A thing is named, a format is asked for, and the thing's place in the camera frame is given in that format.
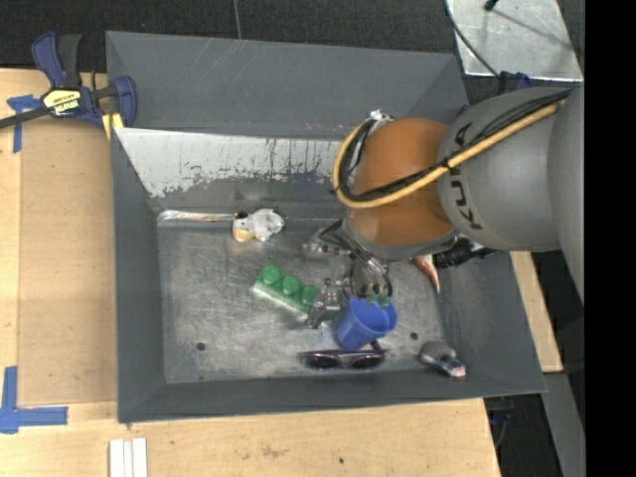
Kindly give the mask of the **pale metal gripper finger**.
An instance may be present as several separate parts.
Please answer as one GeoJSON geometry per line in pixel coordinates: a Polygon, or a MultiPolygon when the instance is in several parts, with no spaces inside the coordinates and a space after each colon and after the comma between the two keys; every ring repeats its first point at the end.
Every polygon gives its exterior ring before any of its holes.
{"type": "Polygon", "coordinates": [[[350,256],[348,248],[319,238],[307,240],[302,244],[301,250],[303,256],[309,260],[327,260],[350,256]]]}
{"type": "Polygon", "coordinates": [[[317,329],[321,325],[329,325],[344,311],[346,300],[343,286],[326,287],[314,297],[307,317],[306,327],[317,329]]]}

